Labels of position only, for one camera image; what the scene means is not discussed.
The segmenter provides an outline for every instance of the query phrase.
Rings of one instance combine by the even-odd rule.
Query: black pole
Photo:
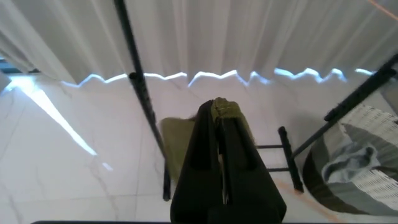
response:
[[[360,85],[354,92],[347,96],[336,108],[332,109],[325,120],[328,121],[322,128],[320,128],[314,135],[306,140],[300,147],[298,147],[290,158],[293,160],[297,155],[303,152],[314,141],[322,137],[333,125],[335,125],[341,118],[346,116],[348,112],[354,109],[358,104],[364,101],[378,88],[386,84],[390,78],[396,75],[393,66],[398,63],[398,54],[395,54],[389,61],[387,61],[374,75],[369,77],[362,85]]]
[[[159,146],[159,149],[162,152],[163,156],[165,156],[163,151],[163,141],[160,136],[159,130],[157,129],[156,126],[155,112],[152,109],[152,103],[150,102],[150,96],[145,82],[144,71],[142,70],[138,49],[136,46],[136,42],[134,40],[134,34],[132,32],[129,16],[127,14],[126,5],[124,3],[124,0],[114,0],[114,5],[116,7],[116,11],[118,12],[119,20],[123,29],[124,38],[127,42],[127,47],[129,49],[129,53],[132,62],[134,64],[134,68],[136,69],[136,72],[132,72],[129,74],[129,81],[132,84],[134,91],[136,92],[142,110],[144,111],[149,126],[154,134],[157,145]],[[163,199],[166,201],[170,200],[171,197],[170,176],[167,170],[167,166],[165,166],[164,170],[163,189],[164,189]]]

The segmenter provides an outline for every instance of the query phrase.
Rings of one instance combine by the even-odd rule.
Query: marble floor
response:
[[[279,77],[265,83],[254,77],[244,85],[236,76],[200,77],[188,87],[185,77],[147,77],[147,85],[158,120],[187,118],[220,96],[239,103],[257,144],[279,144],[277,128],[285,126],[295,148],[364,79]],[[0,96],[0,223],[170,220],[170,202],[162,200],[164,160],[126,78],[92,78],[78,88],[39,77],[18,86]],[[378,93],[366,103],[392,112]],[[268,168],[286,166],[282,151],[260,154]],[[299,167],[304,157],[297,159]],[[292,193],[288,173],[272,177],[285,186],[284,222],[333,221]],[[328,213],[342,222],[398,222]]]

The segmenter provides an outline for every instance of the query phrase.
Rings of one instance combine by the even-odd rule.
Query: white tile floor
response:
[[[293,148],[322,124],[322,117],[366,77],[349,83],[276,78],[244,86],[236,77],[147,78],[157,119],[187,118],[207,100],[239,103],[257,144],[279,144],[285,126]],[[391,112],[375,94],[368,104]],[[261,151],[268,167],[285,166],[282,151]],[[0,223],[37,220],[169,221],[162,200],[164,161],[127,79],[80,88],[41,79],[34,91],[0,96]],[[291,185],[288,173],[272,174]],[[284,222],[327,222],[285,190]],[[338,214],[347,222],[397,222]]]

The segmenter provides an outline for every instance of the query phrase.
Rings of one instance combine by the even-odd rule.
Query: gray cloth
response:
[[[331,155],[330,162],[322,168],[322,178],[328,184],[348,183],[377,166],[380,163],[375,147],[352,142]]]

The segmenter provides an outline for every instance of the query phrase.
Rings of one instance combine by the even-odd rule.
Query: crumpled cloth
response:
[[[331,155],[330,162],[322,168],[322,178],[328,184],[348,183],[378,166],[380,162],[374,146],[352,142]]]
[[[218,119],[240,118],[250,138],[254,139],[248,122],[236,102],[228,101],[225,98],[216,98],[211,105],[211,116],[216,125]],[[180,177],[194,125],[195,117],[188,119],[164,118],[160,121],[166,165],[171,178],[176,182]]]

